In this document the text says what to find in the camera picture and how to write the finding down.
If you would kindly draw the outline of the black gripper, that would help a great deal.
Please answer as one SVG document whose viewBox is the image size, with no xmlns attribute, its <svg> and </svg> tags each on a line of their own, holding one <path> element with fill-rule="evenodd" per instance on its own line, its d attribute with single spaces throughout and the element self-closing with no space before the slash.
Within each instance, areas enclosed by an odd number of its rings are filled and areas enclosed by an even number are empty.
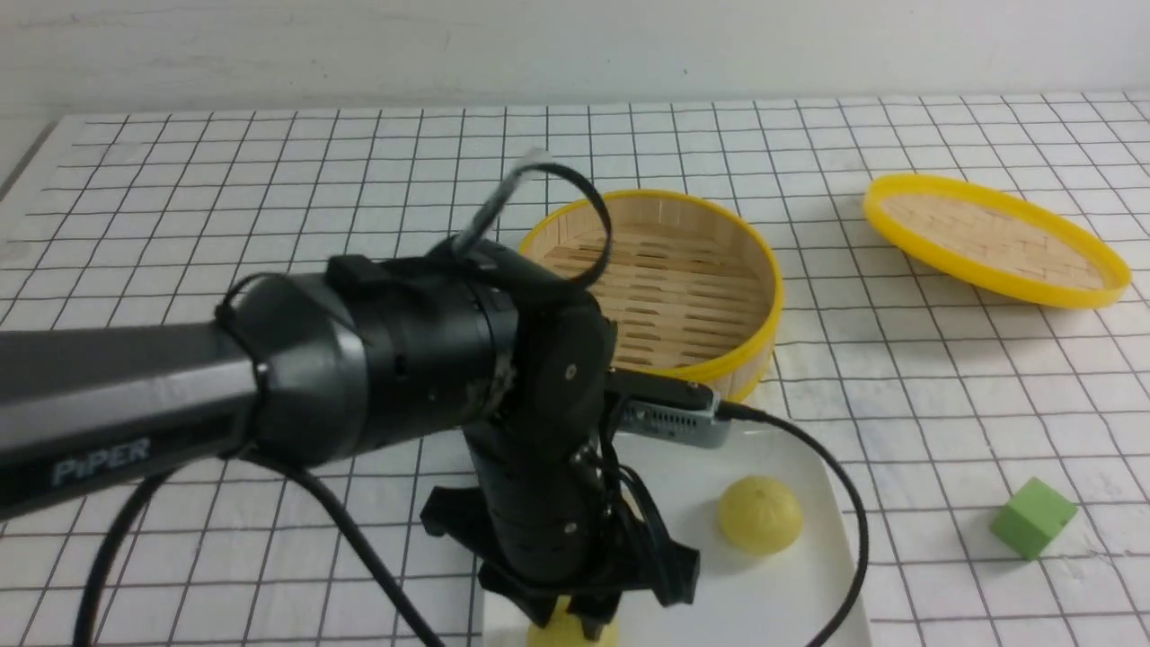
<svg viewBox="0 0 1150 647">
<path fill-rule="evenodd" d="M 613 446 L 621 421 L 605 413 L 570 442 L 554 431 L 518 437 L 477 423 L 463 437 L 478 483 L 437 487 L 420 513 L 434 537 L 478 557 L 484 592 L 518 607 L 534 629 L 572 624 L 599 644 L 622 596 L 649 592 L 691 604 L 702 553 L 675 541 L 641 476 Z"/>
</svg>

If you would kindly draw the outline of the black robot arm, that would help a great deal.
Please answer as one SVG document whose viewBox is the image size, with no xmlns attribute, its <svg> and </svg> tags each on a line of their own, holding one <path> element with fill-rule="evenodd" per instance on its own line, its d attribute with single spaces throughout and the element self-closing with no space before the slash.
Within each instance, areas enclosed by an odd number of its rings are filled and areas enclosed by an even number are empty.
<svg viewBox="0 0 1150 647">
<path fill-rule="evenodd" d="M 322 274 L 255 274 L 212 319 L 3 332 L 3 519 L 136 482 L 75 619 L 90 646 L 128 530 L 178 468 L 239 459 L 299 484 L 427 644 L 420 617 L 312 468 L 463 430 L 478 486 L 420 516 L 482 560 L 480 583 L 546 626 L 559 598 L 596 641 L 624 592 L 693 602 L 697 550 L 672 540 L 612 439 L 628 405 L 708 403 L 702 386 L 612 368 L 616 328 L 590 288 L 507 247 L 336 255 Z"/>
</svg>

